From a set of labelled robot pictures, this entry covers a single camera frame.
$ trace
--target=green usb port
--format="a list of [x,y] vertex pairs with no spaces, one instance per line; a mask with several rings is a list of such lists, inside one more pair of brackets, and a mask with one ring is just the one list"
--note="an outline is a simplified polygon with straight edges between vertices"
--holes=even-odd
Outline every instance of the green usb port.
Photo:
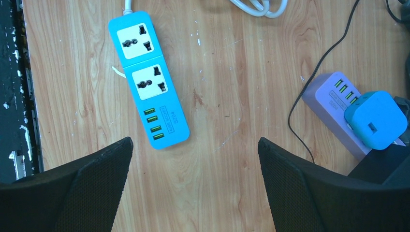
[[343,93],[347,89],[347,85],[344,85],[339,91]]
[[340,79],[340,80],[336,83],[336,85],[335,85],[336,88],[339,87],[339,85],[342,84],[342,83],[343,83],[343,81],[342,81],[342,79]]
[[352,95],[353,95],[353,91],[347,94],[346,99],[349,99]]
[[147,120],[148,122],[153,122],[153,121],[158,120],[158,117],[157,117],[157,116],[153,116],[153,117],[147,118],[146,120]]
[[354,97],[351,101],[350,104],[353,104],[357,100],[357,97]]
[[154,140],[161,139],[163,137],[165,137],[164,133],[157,134],[157,135],[154,135]]
[[151,109],[149,109],[149,110],[145,110],[144,111],[144,114],[145,115],[149,115],[149,114],[152,114],[152,113],[154,113],[155,112],[155,109],[154,108],[151,108]]
[[154,132],[159,131],[161,129],[162,129],[161,126],[153,127],[153,128],[151,128],[151,132],[154,133]]

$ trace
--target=plug adapter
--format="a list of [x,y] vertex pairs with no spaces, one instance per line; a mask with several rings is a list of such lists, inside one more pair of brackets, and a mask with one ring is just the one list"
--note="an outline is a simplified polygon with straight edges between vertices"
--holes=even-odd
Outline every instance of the plug adapter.
[[363,94],[344,115],[354,134],[376,150],[386,149],[407,129],[406,116],[383,90]]
[[187,140],[190,130],[149,15],[127,14],[108,28],[152,147]]
[[[360,92],[341,72],[317,76],[302,95],[309,108],[358,160],[362,160],[371,148],[353,133],[344,113],[360,96]],[[399,139],[396,143],[404,145]]]

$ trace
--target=black cable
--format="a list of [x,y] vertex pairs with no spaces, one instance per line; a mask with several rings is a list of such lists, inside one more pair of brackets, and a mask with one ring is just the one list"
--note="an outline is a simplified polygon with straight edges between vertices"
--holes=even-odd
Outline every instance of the black cable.
[[[400,3],[404,4],[406,3],[405,1],[399,0]],[[410,23],[410,20],[404,20],[404,19],[399,19],[393,14],[392,10],[390,9],[389,1],[386,0],[386,6],[387,6],[387,12],[389,15],[397,22],[397,23]]]
[[300,140],[300,142],[303,144],[303,146],[305,146],[306,150],[308,150],[310,157],[312,158],[312,162],[315,163],[315,159],[313,158],[313,154],[310,151],[309,147],[305,144],[305,142],[303,142],[303,140],[296,134],[296,132],[294,132],[294,130],[292,129],[291,126],[291,116],[293,113],[293,110],[295,109],[297,103],[299,102],[300,98],[302,97],[303,93],[306,91],[306,88],[308,87],[308,85],[310,84],[310,82],[313,80],[313,78],[315,77],[320,65],[322,64],[323,60],[326,58],[326,56],[333,50],[333,48],[335,48],[340,42],[342,42],[344,40],[344,38],[347,35],[347,32],[349,31],[349,27],[350,27],[350,23],[351,23],[351,19],[353,18],[353,13],[354,10],[356,10],[357,4],[359,3],[360,0],[356,0],[356,2],[353,5],[353,8],[351,9],[350,15],[349,15],[349,19],[347,21],[347,25],[346,25],[346,29],[345,32],[342,36],[342,38],[340,38],[334,45],[332,45],[322,56],[322,58],[319,60],[318,64],[316,65],[315,70],[312,73],[312,76],[309,77],[309,79],[306,81],[305,86],[303,86],[302,91],[300,91],[299,95],[297,96],[295,102],[293,103],[293,106],[289,112],[289,116],[288,116],[288,127],[289,129],[292,131],[292,133]]

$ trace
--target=wooden desk surface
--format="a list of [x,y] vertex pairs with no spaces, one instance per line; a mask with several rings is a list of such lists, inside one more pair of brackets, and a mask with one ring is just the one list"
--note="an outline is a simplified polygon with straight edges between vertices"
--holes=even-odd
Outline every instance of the wooden desk surface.
[[[268,19],[228,0],[133,1],[152,16],[191,130],[188,141],[157,151],[127,81],[111,68],[122,70],[107,25],[123,1],[25,1],[46,169],[130,136],[135,150],[114,231],[274,230],[257,142],[264,136],[310,159],[287,115],[303,79],[343,34],[353,2],[290,1]],[[318,73],[342,71],[362,92],[405,96],[408,52],[409,35],[384,1],[363,0]],[[303,102],[292,124],[319,165],[348,174],[357,164]]]

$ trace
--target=power strip label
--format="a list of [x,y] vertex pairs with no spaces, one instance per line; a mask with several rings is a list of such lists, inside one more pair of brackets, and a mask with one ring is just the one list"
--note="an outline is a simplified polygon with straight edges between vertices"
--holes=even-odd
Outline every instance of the power strip label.
[[337,102],[337,104],[338,104],[344,111],[346,111],[346,109],[347,109],[346,104],[343,103],[342,99],[340,99],[340,97],[339,97],[333,90],[329,92],[329,95],[330,95],[330,97],[332,97],[332,98]]
[[169,117],[168,110],[165,106],[160,107],[162,116],[164,117],[165,125],[167,127],[168,133],[174,133],[174,126],[172,125],[171,118]]

